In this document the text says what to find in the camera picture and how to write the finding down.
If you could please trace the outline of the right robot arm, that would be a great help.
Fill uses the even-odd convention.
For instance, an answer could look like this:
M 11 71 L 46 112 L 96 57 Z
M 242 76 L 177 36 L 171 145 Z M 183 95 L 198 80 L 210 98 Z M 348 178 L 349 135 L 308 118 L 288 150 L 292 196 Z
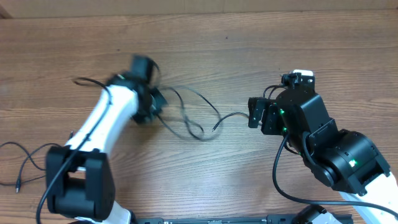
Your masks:
M 262 95 L 248 100 L 250 128 L 264 135 L 282 136 L 280 149 L 298 154 L 314 177 L 340 193 L 342 201 L 293 197 L 298 203 L 352 206 L 368 223 L 397 223 L 397 181 L 376 145 L 357 131 L 338 129 L 322 97 L 315 91 L 310 70 L 282 76 L 276 98 Z

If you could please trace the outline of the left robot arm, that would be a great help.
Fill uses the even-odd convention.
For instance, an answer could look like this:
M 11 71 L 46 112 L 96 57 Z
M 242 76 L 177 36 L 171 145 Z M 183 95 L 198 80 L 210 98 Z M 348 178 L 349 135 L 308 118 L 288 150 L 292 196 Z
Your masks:
M 37 206 L 37 223 L 44 205 L 76 223 L 137 223 L 135 214 L 115 199 L 109 158 L 130 120 L 150 123 L 166 105 L 151 83 L 158 68 L 151 58 L 134 55 L 128 71 L 97 83 L 103 90 L 83 126 L 64 146 L 47 152 L 46 191 Z

